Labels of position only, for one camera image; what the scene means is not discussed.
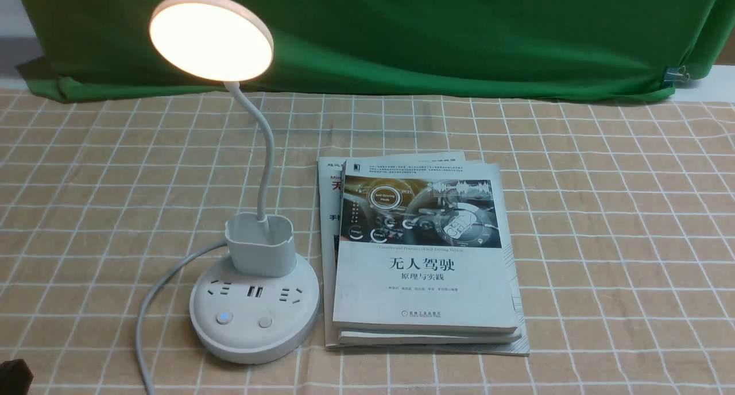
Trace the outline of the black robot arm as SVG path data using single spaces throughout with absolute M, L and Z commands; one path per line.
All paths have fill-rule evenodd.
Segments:
M 5 361 L 1 364 L 1 395 L 29 394 L 34 375 L 23 359 Z

